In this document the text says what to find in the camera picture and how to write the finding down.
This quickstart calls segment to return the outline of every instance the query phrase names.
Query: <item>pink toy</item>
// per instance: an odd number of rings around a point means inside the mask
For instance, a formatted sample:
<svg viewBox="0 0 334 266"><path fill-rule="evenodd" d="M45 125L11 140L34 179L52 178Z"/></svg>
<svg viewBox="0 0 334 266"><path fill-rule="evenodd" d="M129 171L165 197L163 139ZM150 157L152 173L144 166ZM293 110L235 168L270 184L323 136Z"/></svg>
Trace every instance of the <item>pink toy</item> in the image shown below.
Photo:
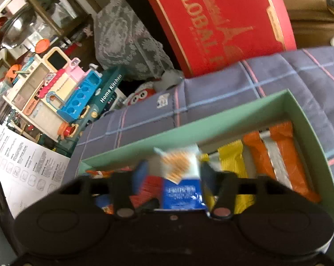
<svg viewBox="0 0 334 266"><path fill-rule="evenodd" d="M51 89L52 86L54 86L54 84L58 81L58 79L62 76L62 74L65 73L64 69L60 69L59 71L57 71L55 77L53 77L53 79L51 79L51 81L48 83L47 86L44 86L40 92L38 97L40 99L44 98L45 95L49 92L49 90Z"/></svg>
<svg viewBox="0 0 334 266"><path fill-rule="evenodd" d="M73 58L65 68L66 73L75 81L80 82L83 76L86 76L88 72L84 72L80 67L79 63L81 60L79 58Z"/></svg>

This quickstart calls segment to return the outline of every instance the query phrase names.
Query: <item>toy chalkboard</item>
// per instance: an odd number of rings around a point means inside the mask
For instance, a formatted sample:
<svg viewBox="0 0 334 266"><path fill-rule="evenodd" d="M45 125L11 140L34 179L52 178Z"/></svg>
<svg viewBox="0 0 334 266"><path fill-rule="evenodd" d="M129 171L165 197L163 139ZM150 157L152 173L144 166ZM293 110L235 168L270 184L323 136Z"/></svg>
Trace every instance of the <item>toy chalkboard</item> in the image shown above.
<svg viewBox="0 0 334 266"><path fill-rule="evenodd" d="M53 52L52 55L48 58L48 61L57 70L63 68L67 63L65 58L61 56L58 51Z"/></svg>
<svg viewBox="0 0 334 266"><path fill-rule="evenodd" d="M64 68L70 61L70 59L59 47L52 48L47 54L45 54L43 60L55 72L60 70L61 68Z"/></svg>

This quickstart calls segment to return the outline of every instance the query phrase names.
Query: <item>red box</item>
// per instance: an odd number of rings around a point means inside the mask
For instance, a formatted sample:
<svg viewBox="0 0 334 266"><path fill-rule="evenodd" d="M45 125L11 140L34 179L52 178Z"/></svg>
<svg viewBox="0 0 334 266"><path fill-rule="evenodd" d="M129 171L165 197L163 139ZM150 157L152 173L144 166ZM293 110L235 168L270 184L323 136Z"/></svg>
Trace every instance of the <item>red box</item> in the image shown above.
<svg viewBox="0 0 334 266"><path fill-rule="evenodd" d="M187 78L295 50L283 0L149 0Z"/></svg>

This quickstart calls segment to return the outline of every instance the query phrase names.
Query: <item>plaid blanket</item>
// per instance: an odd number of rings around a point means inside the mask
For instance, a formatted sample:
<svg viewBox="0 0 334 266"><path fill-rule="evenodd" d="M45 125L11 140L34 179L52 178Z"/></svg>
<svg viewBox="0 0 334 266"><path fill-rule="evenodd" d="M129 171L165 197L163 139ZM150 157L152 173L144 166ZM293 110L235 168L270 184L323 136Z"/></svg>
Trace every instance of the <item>plaid blanket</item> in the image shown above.
<svg viewBox="0 0 334 266"><path fill-rule="evenodd" d="M84 131L64 183L74 178L82 159L284 89L290 89L304 110L334 176L334 48L320 47L244 60L106 113ZM157 107L162 94L165 106Z"/></svg>

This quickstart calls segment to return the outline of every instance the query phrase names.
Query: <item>black speaker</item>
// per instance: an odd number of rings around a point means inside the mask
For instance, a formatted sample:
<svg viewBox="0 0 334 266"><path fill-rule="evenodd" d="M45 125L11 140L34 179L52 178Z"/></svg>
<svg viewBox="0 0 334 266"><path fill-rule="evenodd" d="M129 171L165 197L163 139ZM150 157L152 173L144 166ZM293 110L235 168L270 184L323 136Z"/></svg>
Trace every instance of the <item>black speaker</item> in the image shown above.
<svg viewBox="0 0 334 266"><path fill-rule="evenodd" d="M12 230L13 222L0 182L0 265L10 264L17 258L18 249Z"/></svg>

